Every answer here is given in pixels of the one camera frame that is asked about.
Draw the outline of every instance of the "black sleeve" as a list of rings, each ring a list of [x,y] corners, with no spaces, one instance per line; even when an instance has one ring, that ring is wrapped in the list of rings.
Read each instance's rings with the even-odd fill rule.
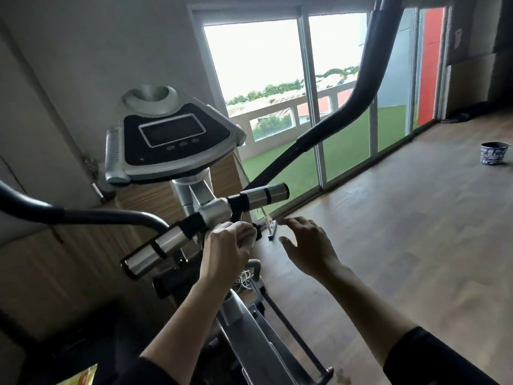
[[[115,385],[178,385],[164,369],[144,358],[137,358],[130,369],[126,370]]]
[[[392,385],[498,385],[422,327],[397,342],[383,371]]]

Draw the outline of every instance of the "concrete railing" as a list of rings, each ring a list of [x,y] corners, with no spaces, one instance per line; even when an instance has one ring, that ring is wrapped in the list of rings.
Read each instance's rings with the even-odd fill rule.
[[[318,91],[317,97],[321,98],[328,96],[331,113],[339,107],[338,93],[354,87],[355,81],[344,83],[342,85]],[[301,96],[231,117],[230,120],[235,124],[238,124],[247,135],[246,143],[244,146],[239,147],[240,159],[244,161],[266,151],[272,150],[273,148],[283,146],[288,142],[296,140],[300,135],[308,130],[310,128],[310,121],[301,124],[298,115],[298,105],[306,102],[306,96]],[[255,141],[250,121],[287,108],[290,110],[292,127]]]

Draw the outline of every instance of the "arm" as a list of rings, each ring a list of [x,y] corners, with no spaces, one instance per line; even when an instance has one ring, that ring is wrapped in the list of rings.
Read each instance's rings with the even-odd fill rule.
[[[178,384],[189,384],[215,314],[249,259],[255,228],[224,223],[205,241],[200,278],[141,356],[164,369]]]
[[[339,261],[330,240],[313,220],[283,219],[298,242],[280,237],[288,257],[320,282],[360,332],[394,385],[497,385],[472,363],[417,326],[366,286]]]

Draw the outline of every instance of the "sliding glass door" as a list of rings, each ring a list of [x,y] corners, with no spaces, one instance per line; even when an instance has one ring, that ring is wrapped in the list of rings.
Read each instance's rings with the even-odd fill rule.
[[[349,99],[359,73],[367,12],[309,15],[300,6],[193,15],[216,106],[247,134],[238,156],[249,181]],[[279,174],[273,182],[287,183],[290,200],[266,212],[278,208],[274,214],[283,213],[342,182],[351,168],[386,153],[381,151],[437,118],[447,19],[445,8],[404,11],[369,109]]]

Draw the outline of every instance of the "blue and white container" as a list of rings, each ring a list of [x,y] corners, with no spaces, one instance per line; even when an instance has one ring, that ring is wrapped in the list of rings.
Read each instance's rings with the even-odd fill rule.
[[[486,142],[481,145],[481,163],[483,165],[498,165],[504,159],[504,154],[510,146],[504,142]]]

